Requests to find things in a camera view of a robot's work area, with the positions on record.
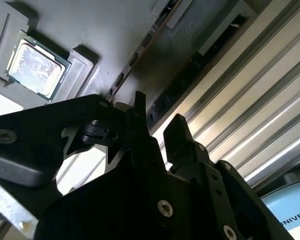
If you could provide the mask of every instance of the hole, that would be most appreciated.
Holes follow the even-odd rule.
[[[135,62],[138,60],[138,58],[139,58],[139,55],[135,52],[133,54],[133,57],[130,60],[129,66],[132,67],[135,64]]]
[[[161,205],[161,208],[162,208],[165,212],[167,212],[167,213],[170,212],[170,207],[167,206],[165,203],[163,203],[163,204]]]
[[[148,33],[141,43],[142,46],[145,48],[150,43],[151,40],[152,40],[152,36],[151,34]]]
[[[3,141],[5,141],[5,140],[8,141],[11,138],[12,138],[11,135],[8,134],[8,133],[2,133],[2,134],[0,134],[0,139],[3,140]]]
[[[118,78],[116,79],[116,83],[115,83],[115,87],[119,87],[121,86],[122,82],[124,79],[124,73],[120,73],[120,75],[118,76]]]
[[[112,139],[112,140],[116,140],[118,138],[118,134],[116,132],[111,132],[109,134],[109,138]]]
[[[196,179],[196,177],[192,178],[190,180],[190,182],[194,183],[194,184],[198,184],[198,180]]]
[[[233,234],[233,232],[231,231],[231,230],[227,230],[227,233],[228,233],[228,235],[231,237],[231,238],[233,238],[234,237],[234,234]]]

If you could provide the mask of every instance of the bolt hole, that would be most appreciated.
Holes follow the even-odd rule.
[[[227,232],[228,232],[228,235],[229,235],[231,238],[234,237],[234,234],[233,234],[233,232],[232,232],[231,230],[228,229]]]
[[[112,139],[112,140],[116,140],[118,138],[118,134],[116,132],[111,132],[109,134],[109,138]]]
[[[198,184],[198,180],[196,179],[196,177],[192,178],[190,180],[190,182],[194,183],[194,184]]]
[[[165,211],[165,212],[167,212],[167,213],[169,213],[170,212],[170,207],[169,206],[167,206],[165,203],[163,203],[162,205],[161,205],[161,208]]]

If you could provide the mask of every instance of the black metal bracket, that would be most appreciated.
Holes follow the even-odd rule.
[[[91,95],[0,116],[0,188],[35,217],[27,236],[91,239],[97,229],[107,239],[183,240],[202,239],[203,228],[220,240],[292,240],[233,166],[211,162],[180,115],[164,131],[166,171],[145,95],[131,105],[121,111]],[[106,173],[61,197],[63,160],[94,144],[108,147]]]

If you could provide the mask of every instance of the processor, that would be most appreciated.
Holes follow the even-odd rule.
[[[21,31],[5,75],[52,101],[69,67],[68,61]]]

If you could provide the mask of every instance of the corrugated metal panel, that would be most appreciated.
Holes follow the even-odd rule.
[[[213,161],[255,185],[300,156],[300,0],[273,0],[157,128],[186,116]]]

